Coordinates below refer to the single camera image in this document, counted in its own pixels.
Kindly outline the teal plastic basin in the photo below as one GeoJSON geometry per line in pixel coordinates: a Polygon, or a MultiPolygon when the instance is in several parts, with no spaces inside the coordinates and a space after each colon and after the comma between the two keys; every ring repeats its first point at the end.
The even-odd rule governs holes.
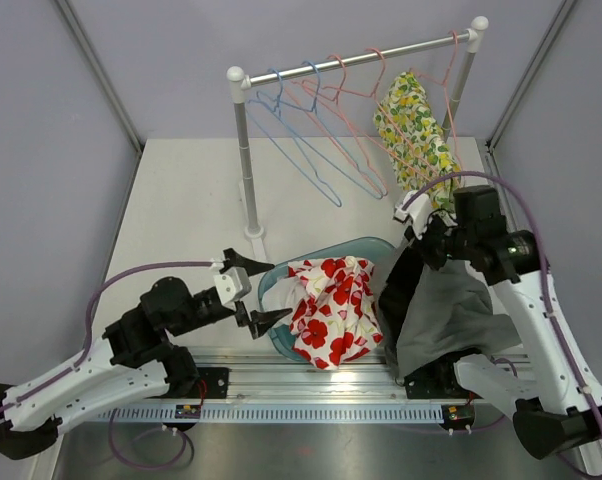
{"type": "MultiPolygon", "coordinates": [[[[377,237],[360,237],[317,250],[311,253],[293,258],[290,261],[301,261],[328,257],[344,257],[351,255],[371,261],[374,264],[385,260],[393,252],[394,246],[377,237]]],[[[285,260],[275,266],[274,269],[265,273],[258,286],[259,305],[263,305],[264,295],[281,279],[286,278],[289,260],[285,260]]],[[[268,330],[268,337],[275,350],[288,360],[297,363],[306,363],[306,360],[293,350],[295,337],[289,332],[285,325],[272,327],[268,330]]]]}

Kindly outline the grey skirt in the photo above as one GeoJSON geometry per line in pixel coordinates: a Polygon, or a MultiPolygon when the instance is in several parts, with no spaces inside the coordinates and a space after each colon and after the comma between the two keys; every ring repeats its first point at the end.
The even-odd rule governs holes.
{"type": "Polygon", "coordinates": [[[433,270],[402,244],[371,277],[386,363],[397,380],[467,349],[493,354],[521,343],[512,319],[494,312],[487,286],[463,261],[433,270]]]}

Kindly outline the red poppy print skirt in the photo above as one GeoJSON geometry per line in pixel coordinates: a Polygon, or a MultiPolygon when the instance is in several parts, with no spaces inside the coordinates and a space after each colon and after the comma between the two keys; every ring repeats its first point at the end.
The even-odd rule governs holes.
{"type": "Polygon", "coordinates": [[[382,343],[370,288],[374,269],[354,256],[288,264],[288,277],[303,289],[289,324],[295,353],[320,370],[336,370],[382,343]]]}

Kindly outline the pink hanger with poppy skirt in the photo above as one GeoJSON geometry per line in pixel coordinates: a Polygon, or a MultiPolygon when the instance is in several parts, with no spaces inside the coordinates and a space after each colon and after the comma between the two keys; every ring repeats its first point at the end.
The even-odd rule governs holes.
{"type": "Polygon", "coordinates": [[[382,67],[380,76],[377,78],[378,82],[374,85],[371,94],[368,95],[362,94],[361,92],[344,89],[345,83],[347,81],[347,68],[344,61],[341,57],[335,54],[330,55],[328,57],[328,60],[338,63],[342,75],[339,85],[321,85],[321,69],[316,64],[310,61],[304,61],[303,65],[307,65],[312,68],[316,79],[308,79],[303,80],[301,82],[294,81],[294,84],[298,85],[300,88],[303,89],[305,93],[312,97],[312,106],[309,112],[307,113],[308,117],[324,134],[329,136],[329,139],[339,150],[342,156],[349,162],[349,164],[353,168],[356,169],[362,180],[366,182],[367,187],[364,187],[364,190],[374,198],[383,198],[387,194],[386,184],[380,178],[378,172],[370,164],[370,157],[368,155],[368,152],[359,139],[360,136],[366,137],[367,134],[363,130],[360,130],[359,127],[348,118],[348,116],[342,109],[340,100],[341,95],[343,93],[354,94],[355,96],[363,96],[365,98],[372,98],[376,94],[376,89],[379,85],[378,82],[380,81],[381,77],[383,76],[383,73],[385,72],[385,67],[382,67]],[[355,140],[357,148],[361,152],[361,158],[354,156],[352,152],[348,150],[342,144],[342,142],[333,135],[328,125],[324,122],[323,117],[319,114],[317,104],[321,104],[325,109],[327,109],[329,112],[335,115],[345,125],[348,132],[355,140]]]}

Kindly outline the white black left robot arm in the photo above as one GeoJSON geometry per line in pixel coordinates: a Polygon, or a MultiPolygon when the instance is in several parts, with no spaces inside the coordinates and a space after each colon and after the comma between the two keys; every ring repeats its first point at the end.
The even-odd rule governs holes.
{"type": "Polygon", "coordinates": [[[229,248],[220,260],[147,264],[107,280],[86,307],[79,353],[20,385],[0,383],[0,454],[12,460],[38,455],[93,416],[139,400],[204,396],[193,355],[173,338],[227,318],[255,339],[264,336],[287,310],[248,311],[243,299],[252,290],[252,277],[273,267],[229,248]],[[176,268],[208,269],[213,284],[193,294],[177,277],[160,278],[136,306],[94,334],[95,307],[109,287],[137,273],[176,268]]]}

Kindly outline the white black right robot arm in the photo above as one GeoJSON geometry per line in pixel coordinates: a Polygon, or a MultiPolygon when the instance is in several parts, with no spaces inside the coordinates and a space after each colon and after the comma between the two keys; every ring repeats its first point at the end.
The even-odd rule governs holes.
{"type": "Polygon", "coordinates": [[[483,276],[512,320],[534,378],[507,374],[484,354],[458,358],[457,384],[511,419],[524,449],[544,459],[602,441],[602,385],[580,352],[561,311],[540,240],[511,232],[498,192],[488,185],[457,189],[454,222],[435,214],[424,189],[395,209],[407,239],[433,269],[463,260],[483,276]]]}

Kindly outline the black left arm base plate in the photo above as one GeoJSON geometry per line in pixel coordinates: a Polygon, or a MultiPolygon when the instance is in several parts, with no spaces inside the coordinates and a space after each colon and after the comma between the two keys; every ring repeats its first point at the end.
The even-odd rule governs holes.
{"type": "Polygon", "coordinates": [[[204,366],[198,368],[199,378],[181,394],[181,398],[199,399],[202,388],[205,399],[226,399],[229,389],[230,369],[226,367],[204,366]]]}

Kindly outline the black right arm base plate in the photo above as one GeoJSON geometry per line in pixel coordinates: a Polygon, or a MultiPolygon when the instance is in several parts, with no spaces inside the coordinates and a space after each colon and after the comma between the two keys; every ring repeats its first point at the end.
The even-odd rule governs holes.
{"type": "Polygon", "coordinates": [[[450,372],[415,371],[403,378],[403,387],[413,400],[467,400],[471,396],[450,372]]]}

